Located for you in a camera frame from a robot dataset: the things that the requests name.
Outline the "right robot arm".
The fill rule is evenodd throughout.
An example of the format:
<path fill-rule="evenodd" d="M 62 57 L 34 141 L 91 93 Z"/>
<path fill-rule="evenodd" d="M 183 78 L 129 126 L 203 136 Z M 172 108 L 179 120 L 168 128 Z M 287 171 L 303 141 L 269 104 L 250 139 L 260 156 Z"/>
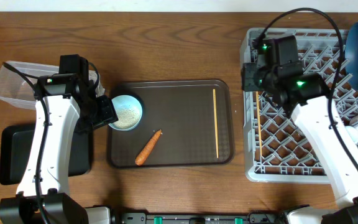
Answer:
<path fill-rule="evenodd" d="M 334 192 L 338 210 L 302 205 L 285 210 L 277 223 L 358 223 L 358 147 L 333 101 L 333 86 L 315 73 L 305 75 L 295 36 L 256 39 L 256 63 L 242 68 L 242 89 L 266 91 L 304 134 Z"/>

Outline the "light blue bowl with rice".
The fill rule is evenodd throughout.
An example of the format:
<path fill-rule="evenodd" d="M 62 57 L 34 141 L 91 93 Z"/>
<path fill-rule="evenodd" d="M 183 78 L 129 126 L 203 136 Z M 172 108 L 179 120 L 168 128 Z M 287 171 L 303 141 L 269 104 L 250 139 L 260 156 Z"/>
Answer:
<path fill-rule="evenodd" d="M 137 98 L 131 95 L 119 95 L 111 101 L 118 117 L 117 121 L 109 123 L 111 128 L 118 131 L 130 131 L 140 123 L 143 109 Z"/>

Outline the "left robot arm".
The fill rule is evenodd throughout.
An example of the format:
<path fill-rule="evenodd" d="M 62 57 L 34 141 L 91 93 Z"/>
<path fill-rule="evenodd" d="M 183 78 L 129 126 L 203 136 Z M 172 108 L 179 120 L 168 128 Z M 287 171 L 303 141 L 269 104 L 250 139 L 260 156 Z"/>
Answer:
<path fill-rule="evenodd" d="M 118 120 L 112 101 L 90 80 L 93 64 L 62 55 L 58 72 L 32 83 L 31 77 L 5 62 L 33 90 L 36 124 L 29 160 L 15 197 L 0 201 L 3 223 L 112 223 L 106 206 L 84 208 L 70 197 L 68 170 L 74 132 L 92 132 Z"/>

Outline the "small light blue cup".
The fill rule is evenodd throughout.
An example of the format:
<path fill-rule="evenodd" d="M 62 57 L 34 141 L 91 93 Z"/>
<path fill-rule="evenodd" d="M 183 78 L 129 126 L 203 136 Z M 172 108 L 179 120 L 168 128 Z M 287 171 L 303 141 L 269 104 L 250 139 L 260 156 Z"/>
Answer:
<path fill-rule="evenodd" d="M 352 126 L 346 126 L 346 131 L 351 137 L 352 141 L 357 144 L 358 143 L 358 130 Z"/>

